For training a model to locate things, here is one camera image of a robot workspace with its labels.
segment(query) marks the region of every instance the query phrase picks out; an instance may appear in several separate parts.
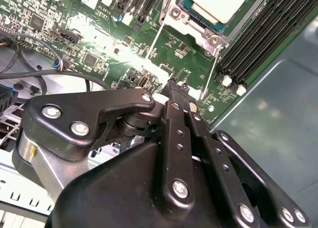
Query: clamp jaw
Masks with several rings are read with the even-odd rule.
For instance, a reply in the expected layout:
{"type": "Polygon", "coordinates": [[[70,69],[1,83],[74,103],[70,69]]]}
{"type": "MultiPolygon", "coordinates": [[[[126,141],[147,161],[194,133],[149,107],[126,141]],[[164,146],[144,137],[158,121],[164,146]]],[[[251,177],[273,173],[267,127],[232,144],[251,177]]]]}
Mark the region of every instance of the clamp jaw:
{"type": "Polygon", "coordinates": [[[228,134],[211,136],[185,84],[163,94],[165,105],[142,89],[27,103],[12,159],[56,201],[50,227],[310,227],[228,134]],[[92,149],[136,135],[146,142],[88,169],[92,149]]]}

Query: black memory slot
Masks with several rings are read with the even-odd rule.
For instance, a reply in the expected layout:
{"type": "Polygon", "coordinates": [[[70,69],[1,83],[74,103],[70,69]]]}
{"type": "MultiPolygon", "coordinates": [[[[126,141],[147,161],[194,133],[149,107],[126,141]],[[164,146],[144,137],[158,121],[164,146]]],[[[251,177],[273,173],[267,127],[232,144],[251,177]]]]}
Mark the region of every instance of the black memory slot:
{"type": "Polygon", "coordinates": [[[262,53],[267,50],[272,41],[276,40],[276,38],[281,34],[286,35],[285,30],[288,30],[287,27],[290,21],[295,21],[294,15],[296,15],[296,13],[299,12],[301,8],[303,8],[303,2],[309,2],[309,0],[301,1],[301,3],[297,1],[296,5],[291,5],[290,10],[284,12],[283,16],[277,20],[277,24],[275,25],[273,30],[270,31],[270,34],[268,34],[265,40],[263,40],[263,42],[258,45],[258,50],[252,50],[253,53],[251,53],[251,55],[248,57],[248,60],[243,60],[243,64],[241,66],[242,70],[236,74],[238,78],[244,78],[244,74],[248,74],[248,71],[252,67],[252,64],[254,64],[254,62],[258,60],[259,57],[261,57],[262,53]]]}
{"type": "Polygon", "coordinates": [[[136,22],[136,24],[134,26],[134,29],[136,31],[139,31],[141,29],[141,27],[144,24],[148,14],[150,13],[151,9],[153,8],[155,2],[156,2],[156,0],[148,0],[147,1],[145,8],[141,12],[141,14],[138,17],[137,22],[136,22]]]}
{"type": "Polygon", "coordinates": [[[263,24],[265,24],[270,18],[275,7],[277,7],[277,2],[282,0],[270,0],[267,5],[262,9],[260,14],[256,19],[246,28],[244,34],[234,42],[231,49],[226,53],[221,61],[221,65],[226,68],[234,60],[242,50],[246,49],[246,44],[251,38],[260,30],[263,24]]]}
{"type": "Polygon", "coordinates": [[[117,8],[123,12],[129,5],[130,0],[120,0],[117,4],[117,8]]]}
{"type": "Polygon", "coordinates": [[[139,5],[139,7],[135,10],[135,14],[138,13],[141,10],[141,7],[143,6],[143,2],[145,0],[134,0],[134,2],[132,3],[132,8],[136,7],[137,5],[139,5]]]}
{"type": "Polygon", "coordinates": [[[288,8],[288,6],[292,4],[292,2],[293,0],[283,0],[282,2],[276,2],[275,7],[272,8],[272,11],[270,12],[270,15],[265,23],[262,26],[259,26],[259,28],[257,28],[257,31],[251,36],[249,41],[245,43],[243,50],[239,53],[240,57],[235,57],[230,62],[231,71],[233,73],[235,73],[236,75],[240,74],[240,64],[245,61],[246,57],[248,57],[250,53],[254,52],[253,50],[270,32],[270,29],[273,27],[273,25],[275,25],[280,20],[280,17],[283,14],[284,10],[288,8]]]}
{"type": "Polygon", "coordinates": [[[267,46],[268,41],[275,37],[278,31],[286,24],[286,20],[290,17],[289,8],[293,6],[296,0],[290,0],[288,3],[281,5],[275,9],[275,13],[271,17],[271,24],[267,27],[263,27],[262,30],[256,34],[253,40],[250,41],[247,46],[248,51],[244,56],[241,56],[239,60],[235,60],[231,65],[231,69],[235,72],[237,77],[247,70],[249,60],[253,60],[258,57],[263,48],[267,46]]]}
{"type": "Polygon", "coordinates": [[[152,9],[152,7],[154,6],[156,0],[149,0],[146,4],[146,7],[144,8],[143,13],[141,14],[141,18],[142,19],[146,19],[146,17],[148,16],[148,14],[150,13],[150,10],[152,9]]]}
{"type": "Polygon", "coordinates": [[[298,24],[303,21],[307,14],[310,12],[311,8],[316,6],[318,4],[318,0],[309,0],[306,7],[302,9],[302,11],[297,15],[296,18],[293,20],[289,21],[288,26],[285,28],[283,33],[280,34],[280,36],[276,39],[273,40],[270,43],[270,46],[266,50],[266,52],[260,54],[261,57],[255,61],[255,63],[251,63],[248,71],[246,71],[242,76],[241,76],[241,81],[246,81],[255,71],[256,69],[265,61],[265,59],[286,39],[288,35],[290,35],[295,28],[297,28],[298,24]]]}

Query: green circuit board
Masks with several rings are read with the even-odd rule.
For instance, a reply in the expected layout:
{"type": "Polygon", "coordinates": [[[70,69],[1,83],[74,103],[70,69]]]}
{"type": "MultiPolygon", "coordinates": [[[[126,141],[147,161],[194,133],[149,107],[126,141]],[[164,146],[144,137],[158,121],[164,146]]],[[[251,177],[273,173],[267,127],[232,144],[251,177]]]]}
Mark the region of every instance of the green circuit board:
{"type": "MultiPolygon", "coordinates": [[[[157,66],[155,72],[141,67],[160,27],[162,0],[156,0],[140,31],[121,21],[116,22],[112,17],[114,5],[106,6],[102,0],[0,0],[0,26],[42,39],[69,63],[70,69],[98,77],[112,89],[142,86],[150,93],[160,92],[165,80],[177,77],[199,93],[213,58],[205,56],[205,51],[192,37],[181,35],[171,27],[163,29],[150,55],[150,60],[157,66]],[[78,31],[80,41],[72,46],[61,42],[55,32],[63,29],[78,31]]],[[[313,17],[314,14],[309,15],[302,26],[313,17]]],[[[301,29],[299,27],[289,41],[301,29]]],[[[54,58],[32,40],[26,39],[24,43],[26,47],[54,58]]],[[[198,102],[199,113],[207,123],[212,123],[237,97],[232,88],[212,80],[205,97],[198,102]],[[213,111],[208,110],[210,106],[214,106],[213,111]]]]}

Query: chip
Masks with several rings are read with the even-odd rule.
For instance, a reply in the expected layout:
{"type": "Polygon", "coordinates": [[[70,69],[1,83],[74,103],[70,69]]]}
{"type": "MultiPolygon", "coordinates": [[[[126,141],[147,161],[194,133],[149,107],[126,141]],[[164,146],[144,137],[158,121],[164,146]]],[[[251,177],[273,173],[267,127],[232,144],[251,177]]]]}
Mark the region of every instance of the chip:
{"type": "Polygon", "coordinates": [[[97,61],[97,57],[93,56],[92,54],[87,53],[85,59],[84,59],[84,64],[93,67],[95,66],[95,63],[97,61]]]}
{"type": "Polygon", "coordinates": [[[37,15],[32,15],[31,21],[30,21],[30,26],[36,30],[36,31],[41,31],[44,25],[44,19],[40,18],[37,15]]]}

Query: mounting screw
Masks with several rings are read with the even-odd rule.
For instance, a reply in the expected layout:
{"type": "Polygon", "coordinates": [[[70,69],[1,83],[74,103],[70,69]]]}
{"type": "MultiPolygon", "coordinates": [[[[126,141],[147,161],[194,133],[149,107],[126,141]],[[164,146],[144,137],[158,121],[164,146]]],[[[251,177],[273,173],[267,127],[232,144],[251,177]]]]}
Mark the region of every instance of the mounting screw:
{"type": "Polygon", "coordinates": [[[213,106],[213,105],[210,105],[210,106],[208,107],[208,111],[209,111],[209,112],[213,112],[213,111],[214,111],[214,106],[213,106]]]}
{"type": "Polygon", "coordinates": [[[173,8],[172,10],[171,10],[171,16],[173,17],[173,18],[178,18],[179,16],[180,16],[180,14],[181,14],[181,10],[179,9],[179,8],[173,8]]]}
{"type": "Polygon", "coordinates": [[[184,182],[180,180],[174,180],[172,184],[173,191],[179,198],[187,198],[189,195],[189,190],[184,182]]]}
{"type": "Polygon", "coordinates": [[[225,134],[221,134],[222,139],[224,139],[225,141],[228,141],[229,138],[225,135],[225,134]]]}
{"type": "Polygon", "coordinates": [[[194,119],[196,119],[196,120],[198,120],[198,121],[201,120],[200,116],[198,116],[197,114],[194,114],[193,117],[194,117],[194,119]]]}
{"type": "Polygon", "coordinates": [[[300,211],[295,209],[295,215],[302,223],[306,223],[306,219],[300,211]]]}
{"type": "Polygon", "coordinates": [[[211,37],[211,39],[210,39],[210,43],[213,44],[213,45],[217,44],[218,41],[219,41],[219,40],[218,40],[217,37],[211,37]]]}
{"type": "Polygon", "coordinates": [[[247,220],[250,223],[254,222],[253,213],[250,211],[250,209],[246,205],[240,205],[239,211],[245,220],[247,220]]]}
{"type": "Polygon", "coordinates": [[[289,222],[294,222],[294,218],[293,218],[292,214],[290,214],[290,212],[286,208],[283,208],[282,212],[283,212],[286,220],[288,220],[289,222]]]}
{"type": "Polygon", "coordinates": [[[71,125],[71,131],[78,136],[85,136],[89,133],[89,127],[84,122],[75,122],[71,125]]]}
{"type": "Polygon", "coordinates": [[[142,97],[145,101],[151,101],[150,96],[147,95],[147,94],[142,94],[141,97],[142,97]]]}
{"type": "Polygon", "coordinates": [[[176,109],[176,110],[179,110],[179,109],[180,109],[180,107],[179,107],[179,105],[178,105],[177,103],[172,103],[172,107],[173,107],[174,109],[176,109]]]}
{"type": "Polygon", "coordinates": [[[50,119],[57,119],[61,116],[61,111],[54,106],[46,106],[42,109],[42,114],[50,119]]]}

